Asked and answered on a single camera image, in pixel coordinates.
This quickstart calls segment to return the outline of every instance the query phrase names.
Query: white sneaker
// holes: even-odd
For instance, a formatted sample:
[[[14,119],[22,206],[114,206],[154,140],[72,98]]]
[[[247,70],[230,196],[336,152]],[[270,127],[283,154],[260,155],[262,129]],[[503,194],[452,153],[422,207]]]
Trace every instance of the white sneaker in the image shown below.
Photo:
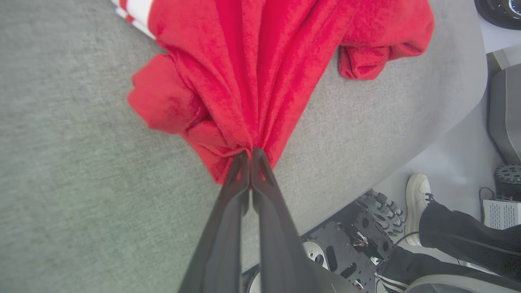
[[[420,231],[420,219],[427,204],[434,201],[430,192],[429,179],[424,174],[415,174],[407,183],[405,192],[405,201],[407,202],[407,222],[405,223],[405,234]],[[405,239],[410,245],[419,245],[420,236],[418,234],[411,235]]]

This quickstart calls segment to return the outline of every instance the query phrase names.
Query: floor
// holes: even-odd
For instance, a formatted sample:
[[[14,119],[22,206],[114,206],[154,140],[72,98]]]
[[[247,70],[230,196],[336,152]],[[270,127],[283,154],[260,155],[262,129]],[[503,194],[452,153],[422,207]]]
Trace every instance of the floor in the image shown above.
[[[498,71],[494,63],[489,62],[489,71],[491,74]],[[479,218],[478,189],[483,186],[494,189],[493,173],[502,165],[501,157],[487,133],[487,99],[486,95],[455,128],[373,188],[406,210],[407,180],[414,173],[424,173],[429,178],[436,201],[451,210]],[[490,195],[487,192],[483,191],[483,197]],[[406,241],[400,246],[412,252],[432,255],[444,262],[457,263],[455,258],[437,249],[411,247]],[[381,285],[378,292],[385,292]]]

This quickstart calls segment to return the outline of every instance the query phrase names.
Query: person's leg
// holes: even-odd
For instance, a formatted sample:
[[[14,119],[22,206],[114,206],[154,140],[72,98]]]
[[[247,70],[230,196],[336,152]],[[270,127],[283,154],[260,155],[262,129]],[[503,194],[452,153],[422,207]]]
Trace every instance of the person's leg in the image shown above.
[[[428,275],[466,276],[521,291],[521,284],[507,278],[441,262],[430,255],[412,253],[401,247],[396,247],[391,259],[378,267],[376,275],[389,293],[404,293],[415,280]]]
[[[450,211],[433,201],[425,175],[411,177],[407,184],[407,208],[412,216],[407,220],[406,232],[419,231],[407,238],[412,245],[437,248],[459,260],[482,266],[496,274],[521,282],[521,257],[499,252],[444,235],[457,235],[494,247],[521,252],[521,226],[506,230],[486,227],[473,217]]]

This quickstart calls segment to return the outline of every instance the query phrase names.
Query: red towel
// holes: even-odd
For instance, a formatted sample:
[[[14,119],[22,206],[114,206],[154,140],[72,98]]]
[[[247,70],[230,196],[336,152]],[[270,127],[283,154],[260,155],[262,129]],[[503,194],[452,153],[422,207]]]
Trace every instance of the red towel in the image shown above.
[[[338,46],[340,74],[374,79],[422,54],[434,28],[427,0],[149,2],[144,23],[168,54],[134,75],[128,101],[150,128],[183,136],[217,183],[245,149],[275,166]]]

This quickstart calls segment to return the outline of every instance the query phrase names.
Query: black pants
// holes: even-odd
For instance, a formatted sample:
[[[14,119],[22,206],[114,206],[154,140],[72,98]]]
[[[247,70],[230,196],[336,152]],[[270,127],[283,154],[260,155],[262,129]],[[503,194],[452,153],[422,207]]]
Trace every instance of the black pants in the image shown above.
[[[429,255],[412,253],[397,247],[391,260],[382,264],[377,272],[384,277],[382,282],[387,291],[402,292],[406,285],[414,280],[436,274],[464,275],[521,291],[521,257],[429,232],[458,235],[502,249],[521,252],[521,225],[496,230],[467,214],[450,211],[437,202],[429,203],[420,220],[421,245],[437,248],[456,259],[477,264],[500,276],[444,263]]]

